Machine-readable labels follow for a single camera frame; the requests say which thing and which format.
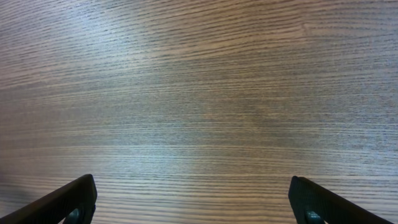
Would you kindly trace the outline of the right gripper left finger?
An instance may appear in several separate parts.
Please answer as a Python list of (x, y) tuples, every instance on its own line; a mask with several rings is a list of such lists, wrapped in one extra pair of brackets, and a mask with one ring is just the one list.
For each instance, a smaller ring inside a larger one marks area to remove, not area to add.
[(44, 197), (1, 218), (1, 223), (90, 224), (97, 190), (91, 174), (83, 175)]

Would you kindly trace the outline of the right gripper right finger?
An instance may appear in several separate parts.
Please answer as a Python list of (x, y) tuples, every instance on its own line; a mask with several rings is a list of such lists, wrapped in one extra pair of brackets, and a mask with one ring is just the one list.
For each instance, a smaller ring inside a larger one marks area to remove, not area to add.
[(288, 196), (298, 224), (392, 224), (304, 177), (292, 177)]

